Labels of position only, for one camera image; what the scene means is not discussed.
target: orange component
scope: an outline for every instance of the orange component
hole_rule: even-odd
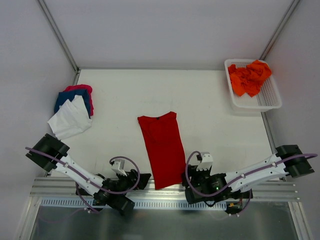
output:
[[[250,97],[257,95],[272,74],[269,66],[259,60],[255,60],[246,67],[236,68],[236,65],[232,64],[228,67],[228,71],[232,89],[239,97],[245,93]]]

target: folded red cloth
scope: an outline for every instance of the folded red cloth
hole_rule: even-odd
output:
[[[242,96],[247,93],[250,97],[257,95],[264,82],[271,76],[269,66],[259,60],[245,67],[236,68],[235,64],[228,67],[233,91]]]
[[[172,111],[159,117],[138,117],[155,189],[182,182],[186,159],[176,118],[177,114]]]
[[[76,89],[87,89],[89,96],[90,96],[90,116],[93,116],[94,115],[94,105],[92,103],[92,97],[91,97],[92,87],[89,85],[86,85],[86,84],[67,86],[66,89],[64,90],[64,92],[69,92],[69,91],[76,90]]]

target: blue cloth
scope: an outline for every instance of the blue cloth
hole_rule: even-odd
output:
[[[91,110],[90,95],[87,89],[76,89],[72,91],[59,92],[58,98],[56,99],[55,106],[54,106],[54,113],[58,112],[60,106],[62,106],[65,103],[65,101],[67,101],[67,99],[69,99],[70,102],[72,102],[72,100],[75,98],[75,95],[82,96],[85,108],[88,111],[88,115],[90,118],[90,110]]]

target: robotic arm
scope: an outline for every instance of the robotic arm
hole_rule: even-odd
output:
[[[47,172],[54,170],[72,178],[81,187],[81,195],[93,196],[94,206],[109,205],[121,215],[130,214],[135,203],[126,197],[126,193],[130,189],[143,190],[151,174],[140,174],[135,169],[126,172],[125,160],[116,158],[110,164],[118,180],[104,178],[101,174],[95,175],[80,167],[67,153],[69,149],[63,142],[46,134],[33,148],[28,149],[26,156]]]
[[[251,188],[257,184],[274,178],[298,178],[315,172],[308,159],[316,157],[316,154],[302,154],[297,145],[283,145],[276,150],[277,153],[257,164],[217,174],[214,173],[213,158],[209,152],[193,152],[192,155],[198,153],[200,164],[188,165],[191,155],[187,161],[187,172],[182,174],[187,202],[217,203],[227,199],[250,199],[253,197]]]

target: plastic laundry basket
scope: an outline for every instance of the plastic laundry basket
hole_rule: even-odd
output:
[[[248,64],[251,64],[254,59],[228,59],[225,60],[225,72],[229,85],[229,90],[232,99],[232,108],[236,112],[266,112],[270,109],[278,109],[282,106],[280,94],[276,85],[274,77],[271,75],[263,84],[259,94],[254,97],[250,97],[247,93],[242,96],[238,96],[234,93],[231,82],[228,67],[235,64],[237,68],[245,68]]]

